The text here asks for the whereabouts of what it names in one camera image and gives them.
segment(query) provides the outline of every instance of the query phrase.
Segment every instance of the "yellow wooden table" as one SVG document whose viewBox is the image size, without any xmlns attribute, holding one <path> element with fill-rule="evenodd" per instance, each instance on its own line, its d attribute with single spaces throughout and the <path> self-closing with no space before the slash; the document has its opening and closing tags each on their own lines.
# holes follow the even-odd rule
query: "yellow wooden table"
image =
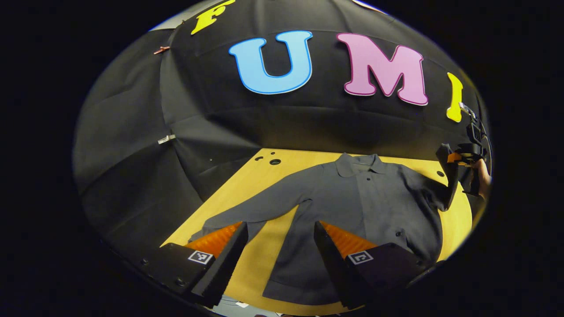
<svg viewBox="0 0 564 317">
<path fill-rule="evenodd" d="M 201 230 L 204 222 L 231 207 L 260 193 L 285 176 L 303 169 L 336 161 L 342 153 L 294 151 L 263 148 L 237 173 L 202 204 L 162 245 L 176 243 L 185 245 L 188 239 Z M 438 161 L 413 160 L 409 158 L 380 157 L 382 162 L 403 164 L 422 175 L 447 185 L 447 178 L 440 177 L 442 171 Z M 271 165 L 273 159 L 281 160 Z M 297 206 L 279 218 L 268 221 L 258 235 L 250 241 L 233 272 L 225 294 L 260 309 L 293 315 L 330 315 L 348 311 L 340 302 L 328 305 L 300 305 L 262 297 L 266 283 L 290 229 Z M 443 246 L 439 261 L 450 256 L 464 241 L 472 227 L 472 212 L 468 198 L 459 184 L 450 209 L 440 212 L 443 228 Z"/>
</svg>

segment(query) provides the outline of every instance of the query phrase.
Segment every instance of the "shirt sleeve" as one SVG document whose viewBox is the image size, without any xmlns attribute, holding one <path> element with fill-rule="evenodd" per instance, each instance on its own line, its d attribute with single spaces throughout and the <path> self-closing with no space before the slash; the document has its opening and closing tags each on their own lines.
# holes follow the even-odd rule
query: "shirt sleeve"
<svg viewBox="0 0 564 317">
<path fill-rule="evenodd" d="M 410 179 L 410 187 L 421 195 L 432 209 L 445 211 L 449 196 L 448 187 L 412 169 L 407 169 L 406 172 Z"/>
<path fill-rule="evenodd" d="M 296 205 L 311 199 L 322 173 L 323 166 L 316 165 L 284 177 L 241 204 L 206 220 L 202 230 L 192 235 L 188 242 L 239 221 L 247 222 L 251 241 L 268 220 L 277 218 Z"/>
</svg>

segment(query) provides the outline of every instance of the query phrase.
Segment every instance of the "pink letter m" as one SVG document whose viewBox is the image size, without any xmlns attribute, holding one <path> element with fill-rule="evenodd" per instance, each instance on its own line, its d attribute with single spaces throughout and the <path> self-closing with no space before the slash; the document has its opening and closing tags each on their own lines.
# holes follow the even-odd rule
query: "pink letter m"
<svg viewBox="0 0 564 317">
<path fill-rule="evenodd" d="M 345 84 L 345 91 L 351 95 L 371 96 L 376 87 L 370 83 L 372 71 L 378 85 L 386 97 L 392 95 L 399 79 L 403 76 L 403 87 L 398 97 L 408 103 L 426 105 L 423 56 L 409 47 L 395 48 L 394 56 L 388 60 L 386 55 L 371 39 L 364 35 L 340 33 L 337 39 L 347 44 L 351 59 L 351 81 Z"/>
</svg>

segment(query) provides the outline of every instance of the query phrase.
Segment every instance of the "long sleeve shirt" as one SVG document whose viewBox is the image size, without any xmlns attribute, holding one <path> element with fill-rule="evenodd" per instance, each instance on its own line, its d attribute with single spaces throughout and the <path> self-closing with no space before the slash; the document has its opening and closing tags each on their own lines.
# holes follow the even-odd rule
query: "long sleeve shirt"
<svg viewBox="0 0 564 317">
<path fill-rule="evenodd" d="M 338 302 L 314 242 L 314 223 L 333 224 L 376 245 L 396 243 L 435 262 L 442 246 L 437 209 L 447 187 L 376 154 L 352 157 L 291 174 L 254 197 L 209 218 L 190 241 L 246 221 L 249 241 L 265 223 L 299 205 L 263 296 L 303 305 Z"/>
</svg>

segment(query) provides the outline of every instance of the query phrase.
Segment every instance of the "metal clip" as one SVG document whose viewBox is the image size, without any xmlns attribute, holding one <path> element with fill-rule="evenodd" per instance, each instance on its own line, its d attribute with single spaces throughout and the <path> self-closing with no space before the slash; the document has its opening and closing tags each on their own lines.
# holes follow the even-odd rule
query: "metal clip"
<svg viewBox="0 0 564 317">
<path fill-rule="evenodd" d="M 168 141 L 170 141 L 170 140 L 172 140 L 172 139 L 176 139 L 176 135 L 174 135 L 174 134 L 167 135 L 166 137 L 160 139 L 160 140 L 158 141 L 158 143 L 159 143 L 159 144 L 163 144 L 163 143 L 168 142 Z"/>
<path fill-rule="evenodd" d="M 162 52 L 164 52 L 168 49 L 170 49 L 170 46 L 161 46 L 161 48 L 158 51 L 154 52 L 153 55 L 157 55 L 157 54 L 162 53 Z"/>
<path fill-rule="evenodd" d="M 472 109 L 468 108 L 467 105 L 465 105 L 462 102 L 459 102 L 459 107 L 460 109 L 466 113 L 467 115 L 469 115 L 470 117 L 472 117 L 473 119 L 476 119 L 476 115 L 474 114 L 474 112 L 472 111 Z"/>
</svg>

